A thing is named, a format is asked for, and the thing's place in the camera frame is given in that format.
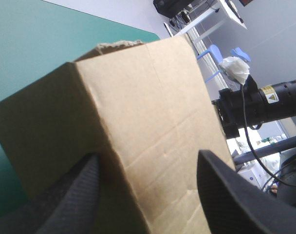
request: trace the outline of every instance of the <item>electrical cable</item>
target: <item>electrical cable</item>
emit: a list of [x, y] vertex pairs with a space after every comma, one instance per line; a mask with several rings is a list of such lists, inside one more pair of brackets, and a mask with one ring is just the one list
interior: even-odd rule
[[259, 124], [259, 125], [257, 125], [256, 127], [251, 126], [250, 129], [252, 129], [252, 130], [258, 130], [258, 129], [260, 129], [261, 126], [262, 126], [262, 123]]
[[249, 133], [247, 131], [247, 121], [246, 121], [246, 113], [245, 113], [245, 99], [244, 99], [244, 86], [243, 84], [241, 85], [241, 96], [242, 96], [242, 108], [243, 108], [243, 118], [244, 118], [244, 131], [245, 131], [245, 137], [247, 140], [247, 144], [249, 145], [251, 152], [253, 154], [253, 156], [255, 157], [255, 159], [257, 160], [257, 162], [259, 162], [259, 164], [261, 165], [261, 167], [265, 170], [265, 172], [267, 172], [272, 178], [276, 179], [277, 181], [279, 181], [280, 183], [287, 185], [287, 186], [291, 186], [291, 187], [296, 187], [296, 184], [290, 184], [288, 182], [286, 182], [283, 179], [280, 179], [279, 177], [275, 176], [273, 173], [271, 173], [271, 171], [262, 163], [261, 159], [257, 156], [251, 141], [250, 141], [250, 137], [249, 137]]
[[173, 29], [175, 32], [178, 32], [170, 23], [171, 19], [168, 19], [168, 25], [170, 26], [171, 29]]
[[[277, 175], [279, 172], [281, 172], [284, 168], [286, 168], [287, 166], [291, 165], [293, 163], [293, 161], [289, 162], [288, 164], [284, 165], [283, 167], [281, 167], [279, 170], [277, 170], [274, 175]], [[269, 181], [272, 179], [273, 177], [271, 176], [263, 185], [261, 191], [264, 190], [264, 188], [266, 187], [266, 185], [269, 183]]]
[[175, 18], [176, 26], [178, 27], [179, 30], [182, 30], [183, 29], [182, 25], [180, 23], [178, 23], [177, 17], [175, 16], [174, 18]]
[[276, 183], [276, 180], [274, 179], [273, 182], [266, 188], [265, 193], [268, 193], [268, 191], [271, 189], [271, 187]]
[[178, 20], [178, 22], [179, 22], [180, 24], [187, 25], [187, 24], [184, 22], [184, 19], [183, 19], [182, 16], [180, 16], [180, 15], [177, 15], [177, 16], [178, 16], [177, 20]]
[[174, 17], [173, 18], [173, 20], [174, 20], [174, 22], [175, 22], [175, 24], [176, 24], [176, 27], [178, 28], [178, 30], [180, 31], [181, 29], [180, 29], [180, 27], [179, 27], [179, 25], [178, 25], [178, 22], [177, 22], [177, 19], [176, 19], [176, 17]]
[[213, 10], [215, 10], [216, 12], [218, 12], [220, 9], [215, 9], [212, 7], [214, 0], [211, 3], [206, 2], [206, 4], [208, 5], [208, 8], [212, 8]]

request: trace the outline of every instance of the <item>warning label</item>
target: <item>warning label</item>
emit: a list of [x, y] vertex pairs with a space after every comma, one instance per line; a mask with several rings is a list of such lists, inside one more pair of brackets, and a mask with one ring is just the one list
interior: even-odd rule
[[269, 104], [279, 101], [279, 97], [272, 86], [263, 87], [262, 91], [266, 95]]

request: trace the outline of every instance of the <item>green table surface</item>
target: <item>green table surface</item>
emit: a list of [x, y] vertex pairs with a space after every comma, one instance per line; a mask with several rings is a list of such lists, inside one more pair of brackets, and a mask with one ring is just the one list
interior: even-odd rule
[[[0, 0], [0, 101], [98, 43], [137, 39], [159, 38], [41, 0]], [[27, 200], [0, 146], [0, 217]]]

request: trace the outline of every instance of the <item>blue chair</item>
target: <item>blue chair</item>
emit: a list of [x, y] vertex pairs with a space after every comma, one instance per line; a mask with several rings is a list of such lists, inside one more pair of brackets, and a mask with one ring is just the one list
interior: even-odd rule
[[247, 53], [243, 52], [239, 47], [232, 49], [230, 53], [235, 57], [239, 57], [245, 62], [251, 61], [250, 56]]
[[[248, 56], [247, 53], [243, 52], [239, 47], [232, 49], [230, 51], [230, 53], [235, 56], [235, 57], [239, 57], [240, 59], [242, 59], [245, 62], [250, 62], [251, 59]], [[222, 54], [219, 50], [219, 48], [212, 44], [210, 47], [207, 48], [207, 50], [205, 50], [203, 53], [201, 53], [200, 55], [197, 56], [197, 60], [201, 59], [204, 55], [206, 54], [210, 54], [214, 60], [214, 62], [217, 64], [220, 64], [223, 60], [222, 58]], [[213, 75], [211, 75], [208, 79], [205, 80], [205, 82], [207, 83], [208, 81], [210, 81], [212, 78], [214, 78], [218, 73], [222, 73], [222, 70], [218, 70], [216, 73], [214, 73]]]
[[[197, 60], [201, 59], [204, 55], [206, 54], [210, 54], [214, 60], [214, 62], [218, 65], [222, 62], [223, 58], [222, 58], [222, 54], [219, 50], [219, 48], [216, 45], [210, 45], [210, 47], [207, 48], [207, 50], [205, 50], [203, 53], [201, 53], [200, 55], [197, 56]], [[214, 78], [218, 73], [221, 73], [222, 70], [218, 70], [216, 73], [214, 73], [213, 75], [211, 75], [208, 79], [205, 80], [205, 82], [207, 83], [209, 80], [211, 80], [212, 78]]]

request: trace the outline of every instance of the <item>white tissue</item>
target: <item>white tissue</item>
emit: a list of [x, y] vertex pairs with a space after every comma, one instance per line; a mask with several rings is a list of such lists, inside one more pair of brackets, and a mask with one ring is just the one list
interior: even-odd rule
[[226, 72], [231, 80], [237, 80], [240, 84], [245, 84], [250, 74], [249, 65], [238, 57], [224, 58], [219, 66]]

